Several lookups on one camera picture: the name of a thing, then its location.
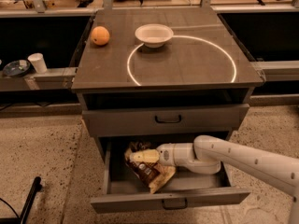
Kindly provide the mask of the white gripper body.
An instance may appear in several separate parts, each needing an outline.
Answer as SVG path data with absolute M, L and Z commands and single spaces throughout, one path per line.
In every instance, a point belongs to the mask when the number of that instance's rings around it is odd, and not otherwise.
M 193 143 L 169 143 L 156 148 L 159 163 L 166 166 L 188 166 L 194 160 Z

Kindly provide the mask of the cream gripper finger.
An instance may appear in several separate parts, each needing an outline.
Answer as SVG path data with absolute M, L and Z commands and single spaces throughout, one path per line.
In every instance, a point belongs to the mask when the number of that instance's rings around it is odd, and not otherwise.
M 156 149 L 146 149 L 134 152 L 130 155 L 130 161 L 155 163 L 160 155 Z

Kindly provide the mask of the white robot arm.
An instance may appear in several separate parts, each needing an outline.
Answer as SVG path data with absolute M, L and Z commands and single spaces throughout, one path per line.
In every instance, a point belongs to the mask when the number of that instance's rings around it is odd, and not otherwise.
M 158 162 L 179 166 L 193 173 L 216 174 L 227 163 L 292 196 L 288 224 L 299 224 L 299 160 L 209 135 L 192 143 L 168 143 L 155 149 L 133 152 L 130 161 Z

